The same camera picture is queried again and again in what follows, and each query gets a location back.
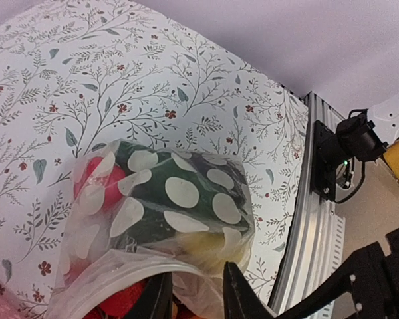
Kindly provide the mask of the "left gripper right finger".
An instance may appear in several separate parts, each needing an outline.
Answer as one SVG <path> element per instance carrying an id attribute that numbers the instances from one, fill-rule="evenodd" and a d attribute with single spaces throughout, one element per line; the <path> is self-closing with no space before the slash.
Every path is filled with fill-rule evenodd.
<path id="1" fill-rule="evenodd" d="M 238 265 L 229 261 L 223 272 L 223 304 L 224 316 L 228 319 L 278 318 L 260 301 Z"/>

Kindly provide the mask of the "yellow toy pear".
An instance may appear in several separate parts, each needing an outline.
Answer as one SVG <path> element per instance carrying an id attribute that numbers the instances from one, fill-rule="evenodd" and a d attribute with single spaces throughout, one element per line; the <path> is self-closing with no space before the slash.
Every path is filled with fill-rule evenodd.
<path id="1" fill-rule="evenodd" d="M 208 273 L 220 273 L 227 261 L 245 270 L 251 256 L 250 242 L 238 231 L 178 233 L 176 242 L 183 260 Z"/>

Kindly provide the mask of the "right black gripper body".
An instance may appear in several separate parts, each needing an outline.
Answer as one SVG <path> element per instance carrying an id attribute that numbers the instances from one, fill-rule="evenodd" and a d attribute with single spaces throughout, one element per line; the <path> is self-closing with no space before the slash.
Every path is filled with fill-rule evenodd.
<path id="1" fill-rule="evenodd" d="M 386 240 L 389 255 L 378 242 L 355 250 L 285 317 L 306 318 L 348 292 L 355 308 L 350 318 L 399 318 L 399 228 L 388 233 Z"/>

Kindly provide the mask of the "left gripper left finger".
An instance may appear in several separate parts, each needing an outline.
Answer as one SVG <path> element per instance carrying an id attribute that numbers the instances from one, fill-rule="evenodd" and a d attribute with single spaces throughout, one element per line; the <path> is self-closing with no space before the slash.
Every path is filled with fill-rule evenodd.
<path id="1" fill-rule="evenodd" d="M 170 319 L 172 317 L 172 274 L 151 277 L 126 319 Z"/>

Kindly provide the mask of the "clear dotted zip bag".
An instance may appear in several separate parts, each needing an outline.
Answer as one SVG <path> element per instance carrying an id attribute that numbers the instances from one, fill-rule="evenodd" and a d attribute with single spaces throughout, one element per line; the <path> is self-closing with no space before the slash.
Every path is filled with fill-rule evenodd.
<path id="1" fill-rule="evenodd" d="M 170 273 L 200 318 L 223 318 L 223 268 L 245 270 L 255 234 L 239 157 L 116 140 L 80 158 L 47 318 L 82 318 Z"/>

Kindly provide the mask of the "pink plastic basket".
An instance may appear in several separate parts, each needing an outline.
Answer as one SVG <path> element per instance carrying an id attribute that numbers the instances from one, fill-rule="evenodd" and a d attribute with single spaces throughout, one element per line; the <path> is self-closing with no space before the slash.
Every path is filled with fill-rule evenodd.
<path id="1" fill-rule="evenodd" d="M 20 301 L 0 282 L 0 318 L 44 318 L 46 304 Z"/>

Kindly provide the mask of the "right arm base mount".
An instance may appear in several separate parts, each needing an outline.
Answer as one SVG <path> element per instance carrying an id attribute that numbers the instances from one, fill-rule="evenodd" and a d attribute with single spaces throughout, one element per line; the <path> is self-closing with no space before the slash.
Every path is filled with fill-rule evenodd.
<path id="1" fill-rule="evenodd" d="M 356 158 L 362 163 L 377 160 L 387 149 L 367 118 L 367 110 L 358 109 L 330 130 L 320 120 L 313 124 L 311 190 L 327 201 L 336 201 L 336 170 L 345 161 Z"/>

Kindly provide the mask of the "green toy vegetable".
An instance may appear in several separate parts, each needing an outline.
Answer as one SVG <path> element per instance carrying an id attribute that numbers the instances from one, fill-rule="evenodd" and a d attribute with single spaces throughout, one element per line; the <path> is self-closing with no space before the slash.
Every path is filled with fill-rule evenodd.
<path id="1" fill-rule="evenodd" d="M 245 170 L 236 156 L 152 150 L 121 141 L 116 163 L 123 201 L 110 227 L 115 247 L 151 245 L 178 233 L 254 232 Z"/>

